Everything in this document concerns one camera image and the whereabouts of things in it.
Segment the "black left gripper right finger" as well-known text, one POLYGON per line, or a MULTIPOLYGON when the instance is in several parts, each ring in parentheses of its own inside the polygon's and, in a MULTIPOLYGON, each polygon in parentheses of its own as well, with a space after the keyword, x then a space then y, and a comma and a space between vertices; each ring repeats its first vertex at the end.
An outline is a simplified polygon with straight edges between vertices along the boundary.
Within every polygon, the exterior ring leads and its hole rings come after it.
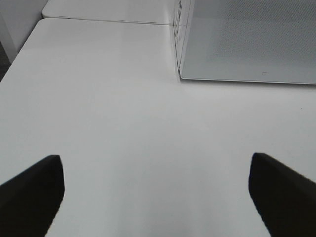
POLYGON ((315 182, 265 153, 254 153, 248 191, 270 236, 316 235, 315 182))

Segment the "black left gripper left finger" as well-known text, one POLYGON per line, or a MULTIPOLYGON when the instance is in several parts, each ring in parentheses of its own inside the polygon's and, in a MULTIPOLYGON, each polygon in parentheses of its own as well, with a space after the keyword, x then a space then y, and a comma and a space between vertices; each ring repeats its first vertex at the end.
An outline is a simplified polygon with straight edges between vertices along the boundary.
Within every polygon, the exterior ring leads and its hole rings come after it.
POLYGON ((43 237, 65 194, 59 155, 50 155, 0 186, 0 235, 43 237))

